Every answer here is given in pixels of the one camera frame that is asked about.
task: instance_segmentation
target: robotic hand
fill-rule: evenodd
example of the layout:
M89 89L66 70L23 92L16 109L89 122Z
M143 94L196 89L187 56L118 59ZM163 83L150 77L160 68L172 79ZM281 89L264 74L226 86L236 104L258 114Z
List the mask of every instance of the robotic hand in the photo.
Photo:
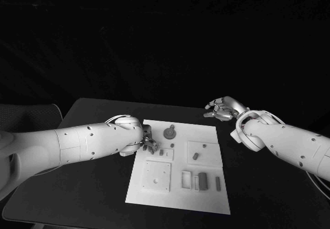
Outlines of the robotic hand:
M215 106L205 117L221 121L236 118L231 136L238 143L259 151L264 147L285 162L330 181L330 138L300 129L267 111L251 111L229 96L215 99L205 107Z
M29 133L0 131L0 200L25 180L62 165L115 153L128 156L140 147L157 151L150 125L141 125L128 115L115 124L110 120Z

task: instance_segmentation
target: black background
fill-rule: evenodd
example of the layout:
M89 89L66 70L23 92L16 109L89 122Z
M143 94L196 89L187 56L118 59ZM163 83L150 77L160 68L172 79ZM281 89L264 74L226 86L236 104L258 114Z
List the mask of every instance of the black background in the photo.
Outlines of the black background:
M1 1L0 103L55 103L65 116L81 97L203 108L228 95L330 136L329 9Z

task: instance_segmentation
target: black table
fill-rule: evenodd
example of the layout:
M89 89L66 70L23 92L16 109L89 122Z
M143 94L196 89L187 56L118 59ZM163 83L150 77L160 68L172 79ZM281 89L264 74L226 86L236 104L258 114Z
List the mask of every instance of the black table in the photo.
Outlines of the black table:
M6 220L94 229L330 228L330 206L307 174L268 151L231 137L235 120L205 118L205 109L81 98L59 128L131 115L216 127L231 216L125 203L136 155L65 165L32 177L3 210Z

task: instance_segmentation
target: table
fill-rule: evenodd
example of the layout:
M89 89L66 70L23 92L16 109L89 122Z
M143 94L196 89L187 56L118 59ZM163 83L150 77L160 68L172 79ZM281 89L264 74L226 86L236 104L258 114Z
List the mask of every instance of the table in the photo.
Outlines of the table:
M235 120L205 118L205 109L81 98L59 128L115 115L216 127L231 214L125 203L136 155L74 163L32 177L3 210L6 220L91 229L330 228L330 206L307 174L268 151L231 137Z

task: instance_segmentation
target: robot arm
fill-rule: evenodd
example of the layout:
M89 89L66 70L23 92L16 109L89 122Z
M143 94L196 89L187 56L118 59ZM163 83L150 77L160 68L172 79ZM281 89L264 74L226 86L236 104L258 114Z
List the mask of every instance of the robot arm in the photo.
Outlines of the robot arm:
M231 133L238 143L254 151L267 147L280 159L330 181L330 138L285 125L267 111L251 111L229 96L213 100L205 108L210 106L215 110L205 117L238 119Z
M151 152L157 151L151 127L141 125L134 117L120 118L115 124L98 123L29 133L0 131L0 200L42 171L118 152L127 156L143 145Z

